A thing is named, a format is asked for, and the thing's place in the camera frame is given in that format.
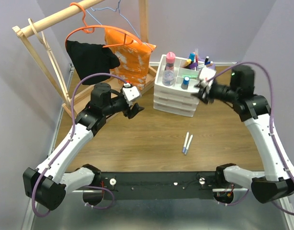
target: screw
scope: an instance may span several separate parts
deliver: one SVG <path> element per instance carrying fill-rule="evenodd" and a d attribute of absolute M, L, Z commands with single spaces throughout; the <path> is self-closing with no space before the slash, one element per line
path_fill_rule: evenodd
<path fill-rule="evenodd" d="M 204 185 L 205 184 L 205 179 L 203 177 L 201 177 L 199 179 L 199 184 Z"/>

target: plastic bottle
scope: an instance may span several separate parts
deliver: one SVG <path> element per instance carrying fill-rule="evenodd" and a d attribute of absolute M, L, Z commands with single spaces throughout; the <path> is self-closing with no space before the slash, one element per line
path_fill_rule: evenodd
<path fill-rule="evenodd" d="M 162 77 L 162 83 L 165 86 L 172 86 L 175 82 L 176 76 L 175 76 L 175 72 L 168 69 L 165 70 L 163 73 L 163 77 Z"/>
<path fill-rule="evenodd" d="M 166 55 L 166 67 L 165 70 L 172 70 L 174 71 L 174 64 L 175 64 L 176 55 L 173 52 L 168 52 Z"/>

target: orange hanger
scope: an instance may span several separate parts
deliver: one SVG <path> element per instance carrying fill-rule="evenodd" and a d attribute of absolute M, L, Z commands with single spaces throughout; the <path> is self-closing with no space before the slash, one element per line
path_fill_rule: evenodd
<path fill-rule="evenodd" d="M 118 27 L 110 26 L 110 25 L 87 25 L 87 23 L 85 22 L 85 16 L 86 16 L 85 9 L 84 9 L 82 6 L 80 6 L 78 3 L 76 3 L 76 2 L 72 2 L 72 3 L 70 4 L 70 6 L 73 6 L 73 5 L 78 6 L 78 7 L 82 10 L 82 12 L 83 12 L 82 21 L 83 21 L 83 23 L 84 23 L 85 26 L 84 26 L 84 27 L 80 27 L 80 28 L 78 28 L 78 29 L 72 31 L 69 35 L 67 35 L 67 37 L 66 37 L 66 39 L 65 39 L 65 47 L 66 47 L 66 41 L 67 41 L 68 38 L 69 38 L 72 34 L 74 34 L 75 32 L 82 30 L 82 31 L 83 31 L 84 33 L 86 33 L 86 34 L 91 34 L 91 33 L 93 33 L 93 32 L 95 31 L 95 28 L 108 28 L 108 29 L 114 29 L 114 30 L 117 30 L 117 31 L 119 31 L 119 32 L 121 32 L 121 33 L 124 34 L 124 42 L 123 42 L 123 43 L 120 43 L 120 44 L 114 44 L 114 45 L 106 45 L 106 46 L 103 46 L 103 48 L 106 48 L 106 47 L 116 47 L 116 46 L 125 46 L 125 45 L 130 45 L 130 44 L 132 44 L 132 43 L 133 43 L 133 40 L 131 40 L 131 42 L 129 42 L 129 43 L 126 43 L 126 37 L 127 37 L 127 36 L 129 36 L 129 37 L 131 37 L 132 39 L 136 40 L 140 45 L 143 44 L 142 41 L 141 41 L 138 37 L 136 37 L 136 36 L 133 35 L 132 33 L 129 33 L 128 31 L 123 30 L 123 29 L 120 29 L 120 28 L 118 28 Z"/>

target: blue cap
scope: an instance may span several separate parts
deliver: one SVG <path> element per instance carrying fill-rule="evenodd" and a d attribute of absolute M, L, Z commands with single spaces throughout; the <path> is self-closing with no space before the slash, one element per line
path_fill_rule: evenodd
<path fill-rule="evenodd" d="M 192 60 L 192 61 L 195 61 L 195 54 L 190 53 L 189 59 Z"/>
<path fill-rule="evenodd" d="M 190 83 L 190 78 L 189 77 L 184 77 L 183 78 L 183 85 L 188 85 Z"/>

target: gray wall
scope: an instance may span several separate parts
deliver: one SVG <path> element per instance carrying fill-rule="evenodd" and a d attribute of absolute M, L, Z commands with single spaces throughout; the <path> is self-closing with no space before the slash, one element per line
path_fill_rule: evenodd
<path fill-rule="evenodd" d="M 261 63 L 270 73 L 275 100 L 275 124 L 283 146 L 294 164 L 294 0 L 277 0 L 254 38 L 244 60 Z M 257 71 L 256 92 L 269 87 Z"/>
<path fill-rule="evenodd" d="M 45 15 L 68 6 L 72 1 L 37 0 Z M 106 0 L 94 8 L 117 7 L 118 0 Z M 150 61 L 159 61 L 162 54 L 174 51 L 186 57 L 196 47 L 202 56 L 217 62 L 240 61 L 267 17 L 275 0 L 149 0 L 149 42 L 157 45 Z M 102 23 L 121 27 L 133 33 L 127 22 L 110 10 L 90 12 Z M 122 0 L 121 13 L 139 33 L 138 0 Z M 65 37 L 81 27 L 82 15 L 76 15 L 53 26 L 64 49 Z M 88 24 L 97 24 L 87 14 Z M 71 39 L 103 43 L 103 29 L 93 34 L 77 32 Z"/>
<path fill-rule="evenodd" d="M 61 99 L 12 27 L 44 17 L 35 0 L 0 1 L 0 230 L 19 230 L 27 209 L 22 174 L 46 158 Z M 69 63 L 52 30 L 48 42 L 68 76 Z M 48 57 L 36 40 L 41 56 Z"/>

